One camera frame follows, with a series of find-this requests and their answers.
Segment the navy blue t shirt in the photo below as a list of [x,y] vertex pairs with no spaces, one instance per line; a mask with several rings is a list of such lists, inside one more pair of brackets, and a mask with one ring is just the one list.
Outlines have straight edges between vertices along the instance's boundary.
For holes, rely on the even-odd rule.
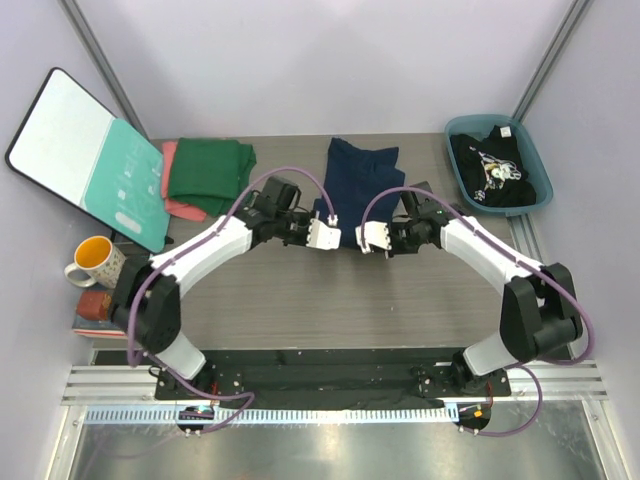
[[358,247],[356,228],[371,200],[405,183],[405,173],[396,167],[398,157],[397,147],[365,150],[340,138],[331,139],[324,189],[338,216],[342,248]]

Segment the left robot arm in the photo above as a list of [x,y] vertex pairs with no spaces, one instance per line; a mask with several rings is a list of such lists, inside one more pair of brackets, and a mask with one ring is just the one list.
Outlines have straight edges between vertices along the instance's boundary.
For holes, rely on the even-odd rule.
[[295,183],[271,176],[246,205],[191,240],[147,260],[125,261],[108,319],[178,374],[178,386],[190,398],[211,393],[214,374],[182,331],[182,297],[214,269],[273,238],[304,245],[311,215],[294,211],[299,197]]

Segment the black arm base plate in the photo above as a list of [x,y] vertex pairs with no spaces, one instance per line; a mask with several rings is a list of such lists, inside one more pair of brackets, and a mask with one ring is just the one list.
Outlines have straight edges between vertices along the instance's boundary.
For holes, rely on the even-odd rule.
[[210,394],[226,397],[226,406],[255,396],[253,408],[372,409],[401,404],[425,405],[438,397],[507,398],[515,390],[506,371],[484,388],[465,394],[450,372],[459,348],[261,349],[207,350],[213,367]]

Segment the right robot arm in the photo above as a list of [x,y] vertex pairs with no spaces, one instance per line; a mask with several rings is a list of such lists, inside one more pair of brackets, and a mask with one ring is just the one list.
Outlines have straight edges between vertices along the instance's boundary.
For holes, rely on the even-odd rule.
[[521,255],[474,217],[437,202],[426,182],[405,188],[400,198],[407,219],[388,226],[391,256],[434,245],[464,261],[501,295],[497,331],[452,358],[457,391],[475,394],[504,368],[542,359],[583,336],[573,278],[564,265]]

